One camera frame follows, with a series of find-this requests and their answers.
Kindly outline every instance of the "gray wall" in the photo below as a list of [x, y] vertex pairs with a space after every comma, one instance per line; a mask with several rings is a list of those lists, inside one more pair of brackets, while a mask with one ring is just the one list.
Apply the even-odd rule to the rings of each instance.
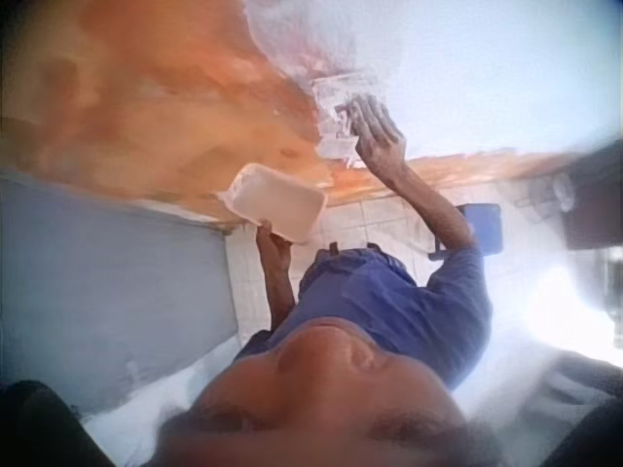
[[223, 235], [36, 184], [2, 189], [2, 382], [82, 413], [190, 365], [237, 323]]

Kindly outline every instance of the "plastic container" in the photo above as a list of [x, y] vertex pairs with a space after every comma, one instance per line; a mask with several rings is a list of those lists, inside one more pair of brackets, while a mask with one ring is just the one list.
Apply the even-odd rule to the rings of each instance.
[[327, 202], [320, 189], [259, 163], [248, 163], [229, 190], [219, 196], [238, 216], [260, 225], [273, 223], [273, 232], [304, 243]]

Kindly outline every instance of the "blue shirt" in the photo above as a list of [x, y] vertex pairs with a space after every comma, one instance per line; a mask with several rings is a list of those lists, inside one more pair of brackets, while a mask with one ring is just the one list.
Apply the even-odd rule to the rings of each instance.
[[477, 248], [452, 252], [419, 287], [398, 260], [375, 249], [337, 256], [320, 250], [289, 316], [272, 333], [255, 334], [237, 358], [265, 352], [303, 323], [330, 316], [357, 324], [387, 351], [424, 362], [454, 388], [489, 339], [482, 254]]

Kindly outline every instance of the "blue object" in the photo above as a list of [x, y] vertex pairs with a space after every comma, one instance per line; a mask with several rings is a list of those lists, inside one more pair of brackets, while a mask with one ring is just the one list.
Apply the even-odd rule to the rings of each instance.
[[[503, 250], [502, 219], [499, 204], [470, 203], [457, 206], [472, 231], [476, 244], [483, 255], [496, 255]], [[428, 254], [430, 261], [444, 260], [450, 250], [443, 247], [439, 238], [435, 237], [435, 251]]]
[[483, 263], [477, 248], [455, 250], [418, 287], [398, 260], [376, 249], [337, 256], [320, 250], [290, 315], [274, 332], [255, 334], [237, 358], [271, 350], [302, 324], [333, 316], [357, 324], [385, 350], [424, 362], [454, 388], [489, 338]]

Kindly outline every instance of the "white wall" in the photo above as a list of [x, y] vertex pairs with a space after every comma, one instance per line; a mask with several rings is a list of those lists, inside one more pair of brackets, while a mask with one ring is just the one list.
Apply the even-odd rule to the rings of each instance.
[[409, 158], [589, 150], [616, 138], [614, 0], [246, 0], [260, 49], [306, 86], [363, 69], [384, 82]]

